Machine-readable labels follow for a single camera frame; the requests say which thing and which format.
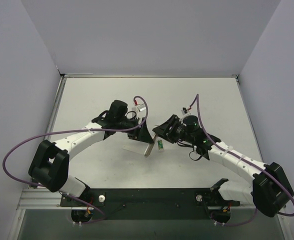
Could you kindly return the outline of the white remote control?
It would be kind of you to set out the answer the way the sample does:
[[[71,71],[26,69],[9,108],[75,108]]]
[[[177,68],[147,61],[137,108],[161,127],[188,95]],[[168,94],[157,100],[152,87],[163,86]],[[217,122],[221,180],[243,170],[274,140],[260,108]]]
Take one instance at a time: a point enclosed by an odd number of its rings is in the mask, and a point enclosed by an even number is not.
[[[157,143],[158,151],[163,152],[165,150],[163,141],[160,139],[160,140],[157,140],[156,143]]]

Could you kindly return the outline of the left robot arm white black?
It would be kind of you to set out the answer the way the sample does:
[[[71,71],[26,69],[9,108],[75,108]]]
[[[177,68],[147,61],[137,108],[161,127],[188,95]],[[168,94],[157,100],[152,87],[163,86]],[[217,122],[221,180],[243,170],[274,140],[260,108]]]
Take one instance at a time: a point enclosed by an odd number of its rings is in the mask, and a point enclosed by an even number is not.
[[[126,133],[130,140],[152,144],[154,140],[147,127],[147,104],[135,103],[132,110],[121,100],[114,100],[109,109],[93,118],[75,134],[51,142],[42,141],[33,157],[28,174],[51,192],[71,195],[79,206],[88,203],[90,187],[69,174],[70,161],[93,144],[106,140],[113,134]]]

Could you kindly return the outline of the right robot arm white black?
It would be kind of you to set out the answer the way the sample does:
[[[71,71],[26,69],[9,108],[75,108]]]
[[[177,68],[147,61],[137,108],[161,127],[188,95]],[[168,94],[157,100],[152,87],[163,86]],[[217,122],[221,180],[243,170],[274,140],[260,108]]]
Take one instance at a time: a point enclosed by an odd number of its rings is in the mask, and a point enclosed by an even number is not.
[[[218,193],[224,201],[255,206],[268,217],[280,214],[281,209],[293,201],[294,191],[279,164],[256,161],[234,150],[219,138],[208,134],[195,115],[183,119],[172,115],[154,127],[153,132],[172,144],[186,142],[202,158],[222,165],[244,179],[245,183],[242,184],[227,180],[218,187]]]

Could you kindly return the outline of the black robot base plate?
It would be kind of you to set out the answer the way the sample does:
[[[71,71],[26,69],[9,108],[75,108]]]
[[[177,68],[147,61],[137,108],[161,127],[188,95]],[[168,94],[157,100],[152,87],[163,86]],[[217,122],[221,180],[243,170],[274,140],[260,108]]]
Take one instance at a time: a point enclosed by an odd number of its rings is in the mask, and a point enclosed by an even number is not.
[[[210,188],[92,188],[82,200],[108,220],[207,220],[211,211],[240,206]]]

